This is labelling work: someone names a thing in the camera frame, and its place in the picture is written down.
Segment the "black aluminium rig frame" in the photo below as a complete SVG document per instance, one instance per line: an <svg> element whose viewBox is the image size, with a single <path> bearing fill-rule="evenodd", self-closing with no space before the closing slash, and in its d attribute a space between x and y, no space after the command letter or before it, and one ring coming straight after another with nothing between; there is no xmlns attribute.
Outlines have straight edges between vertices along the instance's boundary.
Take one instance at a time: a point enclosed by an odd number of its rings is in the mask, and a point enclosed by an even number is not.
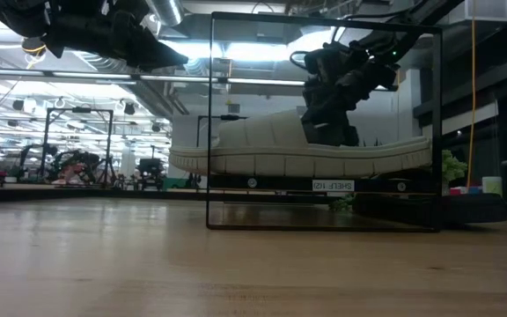
<svg viewBox="0 0 507 317"><path fill-rule="evenodd" d="M212 202L248 202L248 203L309 203L330 204L338 196L321 195L246 195L154 192L154 191L121 191L108 189L8 189L0 188L0 203L49 199L81 198L129 198L152 200L212 201Z"/></svg>

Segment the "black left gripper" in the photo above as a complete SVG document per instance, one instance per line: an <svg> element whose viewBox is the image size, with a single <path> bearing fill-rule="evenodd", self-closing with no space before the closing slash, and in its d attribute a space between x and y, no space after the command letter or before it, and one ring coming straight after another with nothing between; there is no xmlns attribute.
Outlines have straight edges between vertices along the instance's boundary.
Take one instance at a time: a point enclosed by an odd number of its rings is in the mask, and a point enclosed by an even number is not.
<svg viewBox="0 0 507 317"><path fill-rule="evenodd" d="M185 55L158 41L142 24L145 0L49 0L48 25L41 40L55 56L80 50L95 70L155 70L179 66Z"/></svg>

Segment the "round silver air duct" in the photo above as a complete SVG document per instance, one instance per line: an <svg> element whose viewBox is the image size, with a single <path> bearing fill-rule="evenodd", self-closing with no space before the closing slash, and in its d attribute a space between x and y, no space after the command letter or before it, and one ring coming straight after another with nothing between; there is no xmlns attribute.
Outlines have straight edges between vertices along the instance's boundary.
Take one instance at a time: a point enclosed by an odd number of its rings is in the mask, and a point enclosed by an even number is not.
<svg viewBox="0 0 507 317"><path fill-rule="evenodd" d="M184 7L180 0L145 0L162 26L176 26L184 19Z"/></svg>

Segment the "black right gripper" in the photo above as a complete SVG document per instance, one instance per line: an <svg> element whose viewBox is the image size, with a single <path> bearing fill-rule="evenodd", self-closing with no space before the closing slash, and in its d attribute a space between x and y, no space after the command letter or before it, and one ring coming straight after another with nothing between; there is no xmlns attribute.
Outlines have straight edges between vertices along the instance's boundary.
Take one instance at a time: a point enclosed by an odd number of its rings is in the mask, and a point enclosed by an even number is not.
<svg viewBox="0 0 507 317"><path fill-rule="evenodd" d="M370 98L378 86L390 88L399 65L384 63L353 41L348 46L335 41L305 54L303 97L307 110L301 124L309 144L358 146L355 126L349 126L348 111Z"/></svg>

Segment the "small black background monitor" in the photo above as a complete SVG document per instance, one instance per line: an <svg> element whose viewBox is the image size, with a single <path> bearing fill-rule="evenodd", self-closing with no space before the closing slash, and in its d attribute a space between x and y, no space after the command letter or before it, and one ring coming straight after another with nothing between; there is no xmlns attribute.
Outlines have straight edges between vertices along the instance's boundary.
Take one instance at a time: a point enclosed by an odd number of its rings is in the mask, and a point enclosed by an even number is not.
<svg viewBox="0 0 507 317"><path fill-rule="evenodd" d="M160 158L141 158L137 169L140 173L158 174L164 171Z"/></svg>

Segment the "dark green spiky plant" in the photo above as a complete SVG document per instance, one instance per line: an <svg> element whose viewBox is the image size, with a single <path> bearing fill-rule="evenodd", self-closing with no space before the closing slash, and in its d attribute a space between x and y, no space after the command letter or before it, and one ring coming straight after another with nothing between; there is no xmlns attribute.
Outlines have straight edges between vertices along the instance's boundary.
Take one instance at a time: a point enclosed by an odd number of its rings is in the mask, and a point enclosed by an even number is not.
<svg viewBox="0 0 507 317"><path fill-rule="evenodd" d="M353 208L353 202L356 196L352 194L344 195L339 199L334 200L328 205L328 208L332 212L338 213L351 213Z"/></svg>

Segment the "long LED light bar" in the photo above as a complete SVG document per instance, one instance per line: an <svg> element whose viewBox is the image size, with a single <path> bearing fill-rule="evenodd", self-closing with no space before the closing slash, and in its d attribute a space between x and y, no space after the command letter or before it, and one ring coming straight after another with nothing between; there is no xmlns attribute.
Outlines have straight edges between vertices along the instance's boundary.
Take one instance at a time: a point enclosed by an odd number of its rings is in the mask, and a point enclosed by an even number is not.
<svg viewBox="0 0 507 317"><path fill-rule="evenodd" d="M242 77L190 77L175 75L143 75L143 74L114 74L77 71L53 70L21 70L0 69L0 78L21 77L23 79L53 78L65 81L89 80L97 84L133 85L136 81L157 81L182 84L222 84L222 85L275 85L302 88L304 82L300 80L255 79Z"/></svg>

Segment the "black metal shelf frame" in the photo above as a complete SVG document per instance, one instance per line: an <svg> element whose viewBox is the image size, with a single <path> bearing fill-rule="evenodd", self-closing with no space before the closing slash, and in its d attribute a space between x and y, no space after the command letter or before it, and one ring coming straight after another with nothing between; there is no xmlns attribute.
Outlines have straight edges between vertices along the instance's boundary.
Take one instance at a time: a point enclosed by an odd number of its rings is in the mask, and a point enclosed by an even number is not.
<svg viewBox="0 0 507 317"><path fill-rule="evenodd" d="M442 211L442 75L443 31L435 26L402 23L379 23L354 19L330 19L278 16L269 14L215 12L211 21L219 20L282 23L301 26L332 26L346 29L369 29L373 32L406 33L419 38L424 34L433 41L433 106L431 110L432 163L427 180L359 178L310 178L286 176L215 175L208 173L206 202L229 202L233 189L253 190L245 197L247 203L285 205L286 203L333 203L343 194L354 195L352 205L371 208L374 216L398 225L384 227L384 232L440 232Z"/></svg>

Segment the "light green succulent plant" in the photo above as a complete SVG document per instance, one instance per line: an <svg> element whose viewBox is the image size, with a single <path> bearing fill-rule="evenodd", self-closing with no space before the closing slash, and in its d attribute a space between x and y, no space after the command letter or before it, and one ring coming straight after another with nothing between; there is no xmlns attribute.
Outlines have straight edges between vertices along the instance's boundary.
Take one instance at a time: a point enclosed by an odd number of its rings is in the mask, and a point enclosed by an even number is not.
<svg viewBox="0 0 507 317"><path fill-rule="evenodd" d="M450 182L465 176L467 164L455 158L449 150L442 150L442 195L450 194Z"/></svg>

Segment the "grey foam slide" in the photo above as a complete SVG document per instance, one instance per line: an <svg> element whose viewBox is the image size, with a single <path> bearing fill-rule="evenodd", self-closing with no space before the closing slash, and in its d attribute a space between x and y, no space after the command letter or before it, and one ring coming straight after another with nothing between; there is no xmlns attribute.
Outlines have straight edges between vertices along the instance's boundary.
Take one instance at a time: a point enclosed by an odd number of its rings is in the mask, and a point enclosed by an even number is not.
<svg viewBox="0 0 507 317"><path fill-rule="evenodd" d="M429 165L431 141L418 136L368 147L310 144L295 109L224 122L210 147L172 146L169 163L201 175L360 178Z"/></svg>

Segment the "black foam slide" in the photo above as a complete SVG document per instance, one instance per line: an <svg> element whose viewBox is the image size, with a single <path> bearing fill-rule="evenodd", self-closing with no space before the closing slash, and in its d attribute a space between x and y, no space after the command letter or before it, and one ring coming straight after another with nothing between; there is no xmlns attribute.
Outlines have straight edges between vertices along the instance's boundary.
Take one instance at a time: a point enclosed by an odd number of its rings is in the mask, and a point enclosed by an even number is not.
<svg viewBox="0 0 507 317"><path fill-rule="evenodd" d="M433 196L357 195L353 211L363 217L374 217L407 225L433 227L433 212L443 225L497 223L507 220L507 204L498 194Z"/></svg>

